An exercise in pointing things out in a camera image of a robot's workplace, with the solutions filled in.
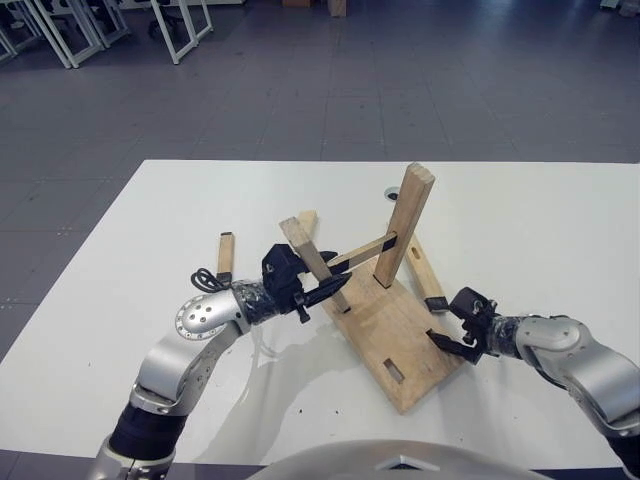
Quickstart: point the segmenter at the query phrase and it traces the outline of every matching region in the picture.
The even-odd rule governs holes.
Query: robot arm
[[[327,259],[333,252],[323,252]],[[288,245],[274,245],[262,261],[262,280],[222,285],[202,269],[192,276],[207,293],[187,301],[175,326],[147,354],[113,433],[102,446],[90,480],[161,480],[175,445],[224,351],[253,325],[311,307],[337,292],[351,274],[334,275],[304,292],[308,271]]]
[[[566,316],[504,317],[496,303],[470,288],[451,302],[464,320],[465,346],[433,331],[441,349],[475,364],[483,354],[522,359],[553,385],[567,390],[621,458],[640,478],[640,369],[598,343],[582,323]]]

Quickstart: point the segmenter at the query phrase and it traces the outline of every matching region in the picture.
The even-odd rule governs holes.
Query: gray tile floor
[[[0,359],[145,158],[640,159],[637,19],[598,0],[349,2],[346,19],[212,8],[177,67],[150,12],[79,70],[45,47],[0,65]],[[0,479],[44,478],[20,458],[0,451]]]

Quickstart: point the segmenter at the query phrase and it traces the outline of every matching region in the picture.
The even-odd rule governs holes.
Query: wooden block
[[[318,213],[315,210],[304,210],[298,214],[298,221],[309,237],[313,237],[318,223]]]
[[[438,282],[427,255],[424,253],[415,234],[411,236],[405,258],[409,264],[413,279],[418,284],[420,298],[427,304],[429,311],[436,313],[449,310],[447,297],[445,297],[440,282]]]
[[[328,0],[329,14],[332,17],[347,16],[347,0]]]
[[[231,232],[224,232],[220,234],[218,273],[216,274],[216,277],[224,284],[231,282],[233,275],[233,252],[235,240],[236,239]]]
[[[463,360],[429,339],[427,330],[444,330],[415,295],[398,281],[383,288],[373,270],[373,260],[360,265],[342,287],[351,310],[342,313],[332,302],[322,306],[398,412],[404,413]]]
[[[327,264],[320,256],[320,252],[318,252],[318,249],[309,238],[307,232],[302,228],[297,218],[291,217],[280,222],[280,228],[293,249],[318,281],[331,277],[329,267],[327,267]],[[338,311],[346,312],[349,310],[349,303],[341,292],[337,292],[331,298],[334,300]]]
[[[396,238],[395,233],[387,233],[385,236],[377,238],[373,242],[369,242],[360,248],[332,258],[327,262],[327,266],[334,275],[352,270],[381,252],[393,248],[396,244]]]
[[[434,181],[435,177],[431,172],[418,163],[412,163],[405,171],[398,200],[387,229],[387,233],[395,232],[398,235],[396,246],[378,257],[374,274],[385,288],[389,287],[396,278],[400,262]]]

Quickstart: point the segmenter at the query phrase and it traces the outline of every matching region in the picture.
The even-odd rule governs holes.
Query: mortise hole
[[[391,361],[390,358],[387,358],[384,362],[384,366],[387,367],[389,371],[389,375],[398,383],[402,383],[404,380],[404,375],[400,371],[396,364]]]
[[[384,198],[395,202],[398,199],[398,193],[400,192],[400,188],[398,187],[389,187],[384,191]]]

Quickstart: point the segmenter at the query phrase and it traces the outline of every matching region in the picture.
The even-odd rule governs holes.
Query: black rubber sleeve
[[[609,445],[620,457],[624,466],[634,477],[640,478],[640,435],[635,437],[607,437]]]
[[[125,457],[160,460],[171,455],[187,416],[156,415],[128,404],[111,434],[109,446]]]

